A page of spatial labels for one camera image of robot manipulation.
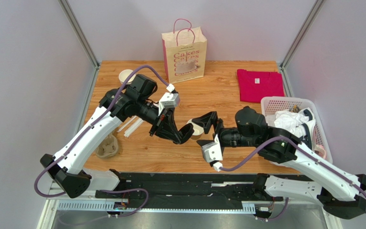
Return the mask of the single paper coffee cup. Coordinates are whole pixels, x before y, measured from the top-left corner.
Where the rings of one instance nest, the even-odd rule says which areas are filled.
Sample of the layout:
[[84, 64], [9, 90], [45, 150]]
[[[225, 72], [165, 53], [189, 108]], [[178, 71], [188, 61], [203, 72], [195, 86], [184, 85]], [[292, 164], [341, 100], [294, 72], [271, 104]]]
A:
[[201, 126], [195, 124], [192, 119], [188, 120], [187, 124], [193, 125], [193, 134], [191, 136], [191, 139], [199, 140], [204, 133], [204, 129]]

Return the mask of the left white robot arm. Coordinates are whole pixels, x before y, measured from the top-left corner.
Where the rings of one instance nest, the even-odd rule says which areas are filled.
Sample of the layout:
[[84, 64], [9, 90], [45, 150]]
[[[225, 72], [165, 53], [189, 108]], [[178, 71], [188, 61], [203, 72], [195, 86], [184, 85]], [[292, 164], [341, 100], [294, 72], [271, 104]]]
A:
[[121, 179], [118, 172], [114, 169], [85, 169], [84, 165], [99, 144], [128, 117], [136, 116], [151, 124], [151, 136], [179, 145], [191, 138], [193, 125], [186, 124], [177, 129], [174, 121], [179, 94], [170, 88], [155, 104], [149, 101], [149, 97], [156, 90], [157, 83], [154, 80], [137, 74], [126, 90], [118, 88], [108, 91], [82, 130], [60, 151], [54, 155], [45, 154], [40, 159], [50, 177], [68, 197], [79, 197], [87, 190], [116, 189]]

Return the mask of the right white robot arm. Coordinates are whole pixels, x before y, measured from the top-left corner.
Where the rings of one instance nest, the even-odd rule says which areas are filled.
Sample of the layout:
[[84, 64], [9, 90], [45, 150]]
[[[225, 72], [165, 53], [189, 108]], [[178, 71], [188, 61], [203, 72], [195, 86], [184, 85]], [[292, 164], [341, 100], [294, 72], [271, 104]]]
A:
[[251, 159], [259, 155], [278, 166], [290, 167], [308, 181], [259, 174], [253, 189], [271, 197], [294, 198], [316, 203], [341, 219], [366, 214], [366, 175], [347, 173], [314, 152], [311, 145], [287, 130], [271, 127], [265, 116], [246, 106], [235, 114], [236, 127], [225, 128], [216, 112], [192, 122], [205, 133], [214, 130], [213, 140], [199, 140], [203, 158], [216, 171], [225, 171], [223, 151], [227, 147], [253, 147]]

